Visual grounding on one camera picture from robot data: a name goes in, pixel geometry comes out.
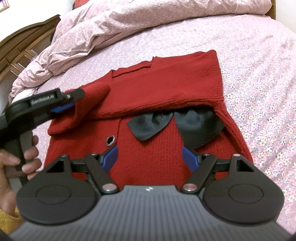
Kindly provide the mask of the yellow sleeve forearm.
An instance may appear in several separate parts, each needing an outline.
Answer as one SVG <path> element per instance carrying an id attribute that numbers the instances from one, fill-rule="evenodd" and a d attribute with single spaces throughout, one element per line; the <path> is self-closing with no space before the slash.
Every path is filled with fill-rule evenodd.
<path id="1" fill-rule="evenodd" d="M 15 213 L 9 215 L 4 211 L 0 211 L 0 228 L 5 234 L 9 234 L 22 225 L 24 220 L 20 216 L 19 210 L 15 208 Z"/>

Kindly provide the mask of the person left hand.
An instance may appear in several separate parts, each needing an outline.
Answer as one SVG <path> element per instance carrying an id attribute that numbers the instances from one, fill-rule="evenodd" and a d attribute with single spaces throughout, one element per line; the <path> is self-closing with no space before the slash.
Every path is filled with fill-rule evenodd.
<path id="1" fill-rule="evenodd" d="M 33 136 L 32 146 L 24 153 L 27 163 L 20 171 L 15 170 L 15 166 L 21 163 L 20 159 L 1 149 L 1 210 L 10 216 L 15 215 L 16 194 L 10 185 L 9 178 L 25 176 L 27 180 L 31 180 L 39 173 L 38 169 L 41 168 L 42 162 L 38 158 L 38 142 L 39 138 Z"/>

